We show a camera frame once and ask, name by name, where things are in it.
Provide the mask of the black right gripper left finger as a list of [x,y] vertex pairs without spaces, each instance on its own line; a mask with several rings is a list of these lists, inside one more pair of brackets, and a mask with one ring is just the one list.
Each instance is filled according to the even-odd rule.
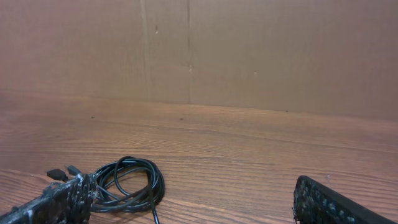
[[88,223],[97,195],[92,174],[78,174],[65,183],[53,182],[43,194],[1,216],[1,224]]

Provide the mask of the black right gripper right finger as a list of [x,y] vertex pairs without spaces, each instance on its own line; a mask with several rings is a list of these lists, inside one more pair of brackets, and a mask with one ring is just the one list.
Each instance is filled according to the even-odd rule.
[[300,224],[397,224],[306,175],[297,179],[292,210]]

